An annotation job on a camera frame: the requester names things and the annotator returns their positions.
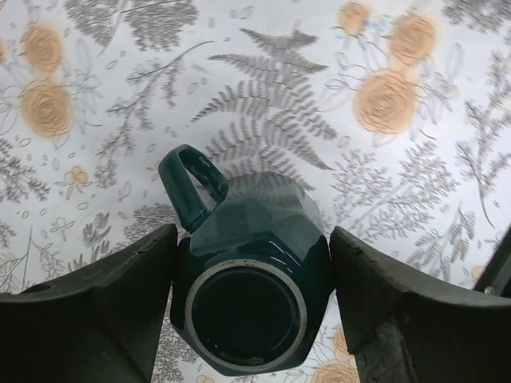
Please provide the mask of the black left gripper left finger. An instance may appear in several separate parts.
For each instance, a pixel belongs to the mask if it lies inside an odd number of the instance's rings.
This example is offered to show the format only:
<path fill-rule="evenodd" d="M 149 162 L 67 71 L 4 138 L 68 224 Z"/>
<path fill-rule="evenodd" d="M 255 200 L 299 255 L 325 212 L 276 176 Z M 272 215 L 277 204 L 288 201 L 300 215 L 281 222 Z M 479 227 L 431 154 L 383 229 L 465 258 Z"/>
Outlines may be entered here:
<path fill-rule="evenodd" d="M 3 382 L 149 382 L 177 229 L 20 294 L 1 296 Z"/>

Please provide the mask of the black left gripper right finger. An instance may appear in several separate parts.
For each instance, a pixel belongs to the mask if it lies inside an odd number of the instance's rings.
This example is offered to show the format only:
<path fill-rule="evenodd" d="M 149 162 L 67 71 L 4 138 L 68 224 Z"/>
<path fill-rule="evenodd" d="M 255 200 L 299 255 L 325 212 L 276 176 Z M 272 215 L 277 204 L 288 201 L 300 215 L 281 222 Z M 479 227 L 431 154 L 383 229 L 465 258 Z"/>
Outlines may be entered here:
<path fill-rule="evenodd" d="M 330 249 L 360 381 L 509 381 L 510 298 L 443 282 L 341 227 Z"/>

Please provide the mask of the dark green mug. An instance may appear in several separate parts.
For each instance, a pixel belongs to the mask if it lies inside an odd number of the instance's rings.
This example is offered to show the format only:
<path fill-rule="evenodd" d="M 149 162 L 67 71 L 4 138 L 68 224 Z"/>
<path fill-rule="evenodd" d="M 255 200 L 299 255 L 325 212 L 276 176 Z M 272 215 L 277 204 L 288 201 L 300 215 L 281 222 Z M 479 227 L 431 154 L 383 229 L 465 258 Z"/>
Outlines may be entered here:
<path fill-rule="evenodd" d="M 176 332 L 225 376 L 301 365 L 335 287 L 316 203 L 274 172 L 227 179 L 187 144 L 158 172 L 187 232 L 172 280 Z"/>

